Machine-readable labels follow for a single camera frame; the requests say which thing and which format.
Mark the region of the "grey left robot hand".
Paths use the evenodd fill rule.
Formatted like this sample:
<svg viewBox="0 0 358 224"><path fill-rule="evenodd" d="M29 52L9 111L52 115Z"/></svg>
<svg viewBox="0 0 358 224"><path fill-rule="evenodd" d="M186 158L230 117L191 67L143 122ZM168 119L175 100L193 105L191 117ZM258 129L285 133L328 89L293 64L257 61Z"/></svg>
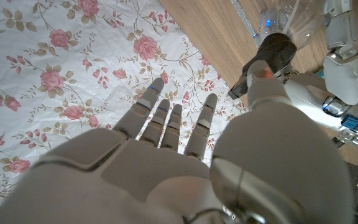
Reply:
<svg viewBox="0 0 358 224"><path fill-rule="evenodd" d="M337 147L358 146L358 48L351 1L324 1L324 26L329 50L320 73L301 73L287 80L293 105L315 123L337 133Z"/></svg>

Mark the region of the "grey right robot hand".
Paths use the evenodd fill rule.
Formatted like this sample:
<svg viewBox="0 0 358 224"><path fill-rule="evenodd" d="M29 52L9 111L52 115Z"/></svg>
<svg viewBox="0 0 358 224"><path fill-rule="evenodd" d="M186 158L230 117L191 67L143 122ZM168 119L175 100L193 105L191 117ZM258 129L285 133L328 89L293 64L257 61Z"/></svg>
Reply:
<svg viewBox="0 0 358 224"><path fill-rule="evenodd" d="M295 108L267 62L250 66L250 110L202 159L216 95L184 153L181 107L154 81L112 129L85 132L43 155L0 206L0 223L352 223L347 166Z"/></svg>

